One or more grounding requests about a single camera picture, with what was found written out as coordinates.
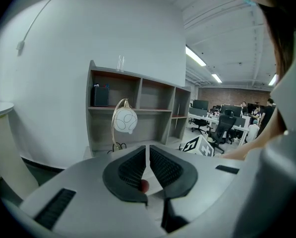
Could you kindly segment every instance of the lamp shade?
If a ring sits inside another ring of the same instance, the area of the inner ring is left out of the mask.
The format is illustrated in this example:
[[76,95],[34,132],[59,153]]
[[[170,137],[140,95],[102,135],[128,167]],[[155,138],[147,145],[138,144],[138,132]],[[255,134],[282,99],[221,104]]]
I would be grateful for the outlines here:
[[130,108],[120,108],[117,110],[114,128],[120,132],[132,134],[137,126],[137,114]]

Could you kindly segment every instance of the black box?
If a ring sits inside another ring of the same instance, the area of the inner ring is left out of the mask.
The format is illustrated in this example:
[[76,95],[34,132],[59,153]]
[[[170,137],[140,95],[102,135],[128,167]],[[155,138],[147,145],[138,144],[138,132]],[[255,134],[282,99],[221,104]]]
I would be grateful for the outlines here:
[[91,105],[97,106],[108,106],[109,102],[109,88],[96,86],[92,89]]

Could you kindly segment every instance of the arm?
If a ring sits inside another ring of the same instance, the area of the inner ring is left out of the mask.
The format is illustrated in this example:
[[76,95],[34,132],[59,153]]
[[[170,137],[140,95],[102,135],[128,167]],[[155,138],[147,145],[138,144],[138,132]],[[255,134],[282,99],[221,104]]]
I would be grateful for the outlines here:
[[257,113],[256,116],[251,116],[252,118],[258,119],[259,118],[259,113]]
[[241,147],[238,147],[231,153],[220,155],[220,157],[225,159],[244,160],[250,150],[254,148],[264,147],[270,139],[283,134],[285,129],[286,128],[281,114],[278,112],[278,109],[275,109],[270,118],[270,121],[268,122],[263,132],[259,135],[259,137],[247,144],[242,145]]
[[263,113],[259,122],[259,127],[261,126],[262,120],[264,119],[266,113]]

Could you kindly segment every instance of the shelf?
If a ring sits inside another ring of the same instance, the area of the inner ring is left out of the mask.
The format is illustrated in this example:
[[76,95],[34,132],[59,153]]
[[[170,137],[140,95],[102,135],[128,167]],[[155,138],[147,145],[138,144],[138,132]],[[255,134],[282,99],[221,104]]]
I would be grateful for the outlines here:
[[[88,110],[107,110],[113,111],[116,106],[107,106],[107,107],[88,107]],[[141,109],[132,109],[135,112],[171,112],[168,109],[153,109],[153,108],[141,108]]]
[[141,78],[133,77],[123,73],[108,71],[90,71],[89,87],[94,84],[109,85],[109,106],[116,106],[122,98],[128,98],[129,104],[136,107],[137,93],[141,84]]
[[176,88],[174,97],[173,114],[186,117],[190,101],[190,92]]
[[175,87],[143,79],[140,95],[141,109],[172,110]]
[[171,140],[175,138],[178,140],[180,139],[182,140],[186,121],[187,121],[186,117],[182,117],[182,119],[177,119],[177,118],[171,119],[170,132],[169,132],[169,138],[168,138],[167,144],[171,143]]
[[[141,145],[162,145],[162,143],[161,141],[158,141],[158,140],[145,140],[140,142],[127,142],[126,145],[127,145],[127,148],[130,148],[130,147],[139,147]],[[108,151],[113,149],[113,142],[111,141],[111,143],[107,145],[99,145],[98,148],[99,150],[92,151],[94,157],[97,157],[100,155],[106,155]]]
[[186,116],[181,115],[172,115],[172,119],[187,118]]
[[[111,125],[113,111],[93,110],[88,118],[92,151],[112,149]],[[144,141],[165,142],[164,131],[170,120],[170,112],[138,112],[138,123],[132,134],[114,131],[116,142],[128,147],[142,145]]]
[[180,144],[181,142],[182,142],[181,139],[174,137],[174,136],[169,136],[168,141],[167,141],[167,145]]

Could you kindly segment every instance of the ceiling light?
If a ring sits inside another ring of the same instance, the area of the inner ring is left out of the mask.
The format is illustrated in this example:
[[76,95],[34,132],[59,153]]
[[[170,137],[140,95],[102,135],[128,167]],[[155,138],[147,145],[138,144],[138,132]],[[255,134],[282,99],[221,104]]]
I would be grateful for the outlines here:
[[278,77],[278,75],[275,74],[275,75],[273,76],[273,78],[271,79],[269,85],[274,85],[274,83],[277,81],[277,77]]
[[199,56],[192,50],[190,50],[187,46],[185,47],[185,52],[189,57],[194,59],[200,66],[206,66],[206,63],[204,63],[203,60],[199,58]]
[[216,74],[212,74],[212,76],[217,80],[218,83],[222,83],[222,81]]

